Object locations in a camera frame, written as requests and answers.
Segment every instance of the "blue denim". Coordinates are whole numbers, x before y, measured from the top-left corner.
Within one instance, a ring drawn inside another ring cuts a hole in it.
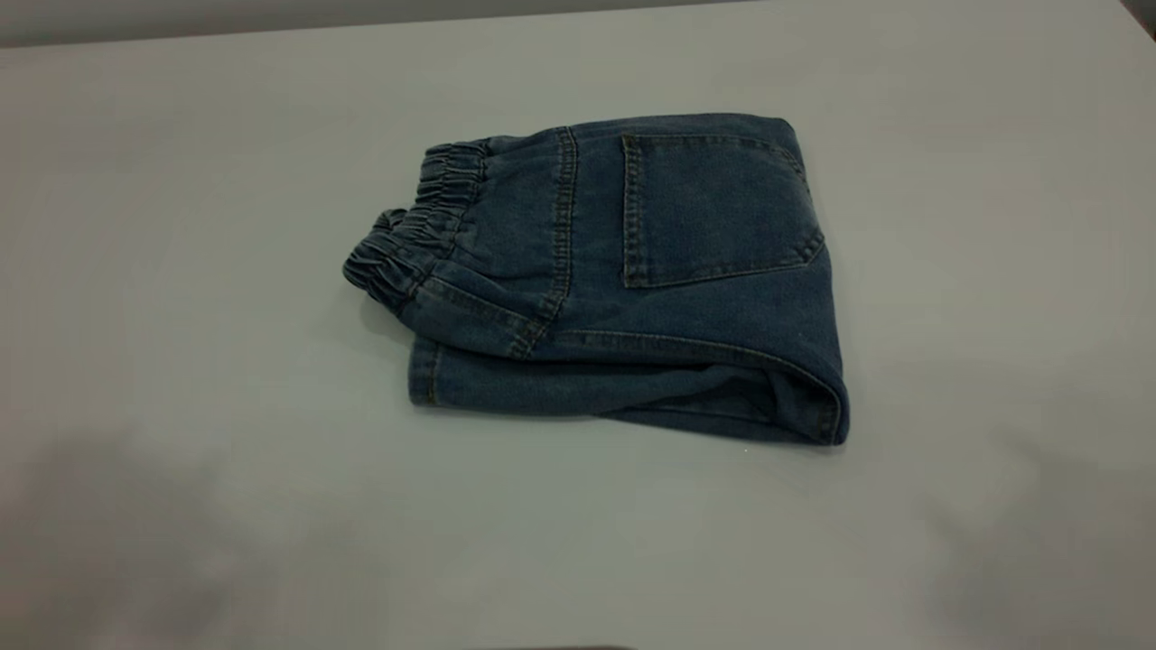
[[[830,259],[779,119],[435,147],[344,275],[417,333],[418,405],[846,438]]]

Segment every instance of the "jeans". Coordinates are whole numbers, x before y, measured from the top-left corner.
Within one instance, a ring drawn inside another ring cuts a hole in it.
[[[794,131],[622,119],[433,147],[344,275],[418,405],[842,444],[831,266]]]

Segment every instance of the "folded jeans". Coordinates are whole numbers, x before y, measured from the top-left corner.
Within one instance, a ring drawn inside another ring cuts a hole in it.
[[[415,404],[846,438],[830,258],[780,119],[433,147],[344,275],[417,334]]]

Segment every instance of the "gray wall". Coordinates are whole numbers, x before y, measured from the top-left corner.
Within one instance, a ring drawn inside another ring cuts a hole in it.
[[[725,1],[729,0],[0,0],[0,46]]]

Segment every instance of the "elastic waistband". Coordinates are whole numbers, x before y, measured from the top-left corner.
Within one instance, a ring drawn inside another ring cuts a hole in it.
[[[453,250],[462,215],[477,198],[487,155],[484,141],[425,152],[413,207],[377,217],[346,260],[346,279],[400,315],[433,265]]]

